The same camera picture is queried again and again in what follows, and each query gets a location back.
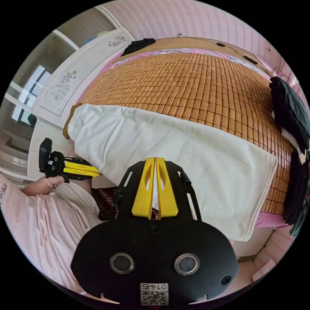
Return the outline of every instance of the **lens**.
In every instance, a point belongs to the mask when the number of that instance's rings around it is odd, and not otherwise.
[[[134,266],[133,258],[126,253],[116,253],[110,258],[110,267],[118,274],[128,274]]]
[[[186,253],[180,255],[174,262],[174,269],[180,275],[189,275],[199,268],[199,259],[196,255]]]

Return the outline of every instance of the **white towel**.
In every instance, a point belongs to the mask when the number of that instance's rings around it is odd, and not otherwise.
[[[82,105],[68,134],[76,154],[115,184],[147,157],[181,166],[192,181],[202,220],[239,241],[250,238],[278,163],[222,130],[121,106]]]

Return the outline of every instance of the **black clothing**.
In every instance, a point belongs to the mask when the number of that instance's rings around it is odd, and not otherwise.
[[[143,39],[140,41],[132,41],[132,43],[125,48],[122,56],[136,52],[139,49],[142,49],[144,47],[147,47],[148,45],[154,44],[155,42],[156,42],[155,39]]]
[[[296,139],[302,153],[309,149],[310,120],[307,110],[288,83],[280,77],[272,77],[271,96],[275,122]]]
[[[291,159],[290,180],[283,204],[283,217],[286,224],[293,225],[290,234],[296,236],[309,210],[309,151],[304,164],[300,162],[296,151],[293,151]]]

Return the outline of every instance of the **bamboo mat tile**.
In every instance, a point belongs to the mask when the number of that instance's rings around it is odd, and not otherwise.
[[[262,211],[281,214],[291,144],[271,112],[269,81],[224,58],[194,53],[152,55],[104,72],[82,104],[121,105],[213,126],[268,151],[279,160]]]

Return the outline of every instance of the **yellow clamp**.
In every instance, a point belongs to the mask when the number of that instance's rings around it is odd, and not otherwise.
[[[155,166],[159,217],[161,219],[162,217],[172,217],[178,214],[178,207],[174,198],[165,159],[159,157],[147,158],[131,212],[134,216],[147,217],[149,220],[152,215]]]
[[[100,171],[98,171],[93,166],[81,165],[74,162],[65,161],[64,172],[73,173],[73,174],[81,174],[81,175],[90,175],[94,178],[100,175]]]

